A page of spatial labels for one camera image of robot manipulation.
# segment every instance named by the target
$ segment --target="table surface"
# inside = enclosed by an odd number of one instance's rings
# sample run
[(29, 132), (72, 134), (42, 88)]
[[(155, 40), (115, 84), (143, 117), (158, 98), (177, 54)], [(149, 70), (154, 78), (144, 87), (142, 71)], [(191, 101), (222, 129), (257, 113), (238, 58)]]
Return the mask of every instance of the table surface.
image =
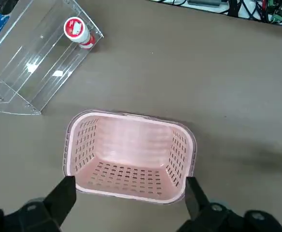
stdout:
[[(105, 38), (42, 116), (0, 114), (0, 207), (10, 213), (62, 179), (69, 121), (98, 108), (184, 122), (208, 197), (282, 224), (282, 27), (146, 0), (79, 3)], [(77, 197), (63, 231), (173, 232), (188, 218), (184, 202)]]

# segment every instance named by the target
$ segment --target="small bottle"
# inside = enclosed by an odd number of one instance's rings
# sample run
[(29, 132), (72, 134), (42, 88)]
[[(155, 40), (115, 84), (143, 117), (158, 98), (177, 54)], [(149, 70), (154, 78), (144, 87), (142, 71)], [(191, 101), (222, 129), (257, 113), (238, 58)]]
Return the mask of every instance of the small bottle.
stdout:
[(95, 38), (91, 35), (85, 22), (79, 17), (71, 17), (64, 24), (64, 34), (80, 47), (90, 49), (95, 44)]

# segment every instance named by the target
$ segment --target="clear acrylic box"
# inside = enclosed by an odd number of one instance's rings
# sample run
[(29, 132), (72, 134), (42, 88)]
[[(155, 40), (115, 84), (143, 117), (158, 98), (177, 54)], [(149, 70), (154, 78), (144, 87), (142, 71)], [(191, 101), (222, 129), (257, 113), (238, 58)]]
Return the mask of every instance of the clear acrylic box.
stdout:
[(64, 35), (63, 25), (72, 16), (84, 20), (96, 43), (103, 37), (75, 0), (17, 3), (0, 34), (0, 112), (41, 114), (88, 55), (91, 49), (81, 48)]

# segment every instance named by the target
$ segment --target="basket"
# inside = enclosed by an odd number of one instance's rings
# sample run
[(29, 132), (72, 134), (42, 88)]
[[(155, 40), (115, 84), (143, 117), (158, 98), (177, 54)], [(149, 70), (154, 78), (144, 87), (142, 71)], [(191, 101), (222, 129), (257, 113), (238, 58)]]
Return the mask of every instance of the basket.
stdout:
[(86, 111), (68, 127), (63, 171), (80, 192), (169, 204), (184, 196), (195, 157), (194, 135), (179, 123)]

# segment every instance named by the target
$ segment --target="plastic container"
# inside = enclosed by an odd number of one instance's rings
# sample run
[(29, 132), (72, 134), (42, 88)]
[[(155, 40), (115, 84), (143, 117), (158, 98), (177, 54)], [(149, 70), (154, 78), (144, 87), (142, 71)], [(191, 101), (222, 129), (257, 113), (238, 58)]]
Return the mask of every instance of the plastic container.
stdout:
[(170, 204), (184, 196), (195, 157), (194, 135), (179, 123), (86, 111), (68, 127), (63, 171), (80, 192)]
[(84, 49), (65, 36), (64, 24), (71, 17), (80, 18), (86, 24), (95, 38), (94, 45), (103, 38), (75, 0), (20, 0), (17, 3), (6, 24), (8, 27), (14, 19), (13, 27), (9, 32), (2, 30), (5, 37), (0, 35), (0, 112), (41, 114), (90, 53), (93, 46)]

